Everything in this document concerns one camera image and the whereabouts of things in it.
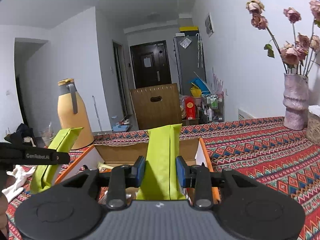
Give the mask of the person's left hand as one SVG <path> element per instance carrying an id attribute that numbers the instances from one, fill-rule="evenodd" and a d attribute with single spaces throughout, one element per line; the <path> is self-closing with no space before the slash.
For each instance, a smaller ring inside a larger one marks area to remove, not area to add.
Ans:
<path id="1" fill-rule="evenodd" d="M 7 239 L 7 235 L 8 235 L 8 218 L 6 214 L 7 209 L 8 209 L 7 198 L 3 193 L 1 193 L 1 198 L 0 198 L 1 239 Z"/>

